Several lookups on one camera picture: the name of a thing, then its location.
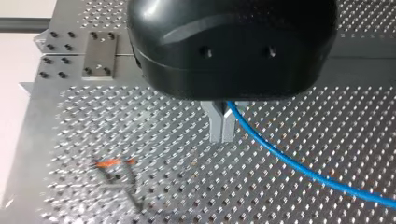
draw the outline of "screw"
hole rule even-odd
[[[43,58],[43,61],[44,63],[52,63],[52,60],[48,58]]]
[[[67,50],[72,50],[72,47],[70,45],[64,45],[64,48]]]
[[[50,36],[52,36],[52,37],[54,37],[54,38],[56,38],[56,37],[58,37],[58,34],[56,34],[55,32],[49,32],[49,34],[50,34]]]
[[[84,68],[84,71],[85,71],[85,73],[86,74],[92,74],[92,70],[91,70],[91,68],[89,68],[89,67],[86,67],[86,68]]]
[[[109,39],[111,39],[111,40],[113,40],[114,38],[115,38],[115,36],[114,36],[114,34],[113,33],[108,33],[108,38]]]
[[[48,75],[47,73],[45,73],[45,72],[40,72],[39,75],[40,75],[41,77],[43,77],[43,78],[46,78],[46,77],[49,76],[49,75]]]
[[[62,58],[61,61],[64,62],[64,63],[70,63],[70,61],[68,59],[66,59],[66,58]]]
[[[105,70],[106,75],[110,75],[111,71],[107,67],[104,67],[103,70]]]
[[[58,73],[58,76],[59,76],[60,78],[66,78],[66,74],[63,73],[63,72]]]
[[[74,38],[76,37],[76,35],[73,32],[67,32],[67,34],[69,35],[70,38]]]
[[[55,47],[53,47],[53,45],[47,45],[47,48],[48,48],[49,50],[55,49]]]
[[[92,39],[98,38],[98,35],[96,34],[96,32],[90,32],[90,35],[92,36]]]

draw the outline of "small orange object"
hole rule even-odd
[[[115,159],[115,160],[108,160],[108,161],[99,161],[96,163],[97,167],[101,167],[101,168],[106,168],[106,167],[110,167],[113,165],[118,165],[121,163],[121,160]],[[136,161],[134,159],[130,159],[127,161],[128,164],[135,164]]]

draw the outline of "hole in housing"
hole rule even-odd
[[[202,46],[199,48],[199,54],[206,59],[213,57],[213,51],[208,46]]]

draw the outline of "work surface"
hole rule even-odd
[[[396,211],[313,182],[239,126],[232,143],[210,143],[199,102],[162,95],[141,77],[125,4],[58,1],[1,223],[396,223]],[[305,166],[396,199],[396,6],[339,5],[339,35],[316,86],[250,102],[244,116]],[[113,80],[81,79],[91,31],[119,35]],[[134,200],[92,168],[115,158],[135,160],[104,170],[131,185]]]

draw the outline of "blue cable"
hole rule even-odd
[[[388,198],[382,198],[379,195],[370,193],[365,190],[360,190],[360,189],[354,189],[350,186],[341,184],[339,182],[333,181],[330,178],[326,178],[323,175],[317,174],[314,171],[304,167],[301,165],[299,162],[294,161],[287,155],[283,154],[283,152],[279,151],[276,147],[272,146],[270,143],[268,143],[266,140],[261,138],[259,134],[252,128],[250,125],[246,122],[244,117],[239,113],[238,109],[236,108],[236,105],[232,101],[227,102],[228,107],[231,108],[233,113],[235,114],[235,117],[238,119],[239,123],[241,126],[245,129],[245,131],[250,134],[257,142],[259,142],[263,147],[267,148],[272,154],[280,158],[283,162],[285,162],[287,165],[289,165],[291,168],[294,170],[297,170],[301,173],[303,173],[306,176],[309,176],[313,178],[314,180],[317,180],[318,182],[331,187],[333,189],[337,189],[342,192],[346,192],[352,196],[356,196],[358,198],[364,199],[366,201],[371,201],[374,203],[380,203],[385,206],[392,207],[396,209],[396,201]]]

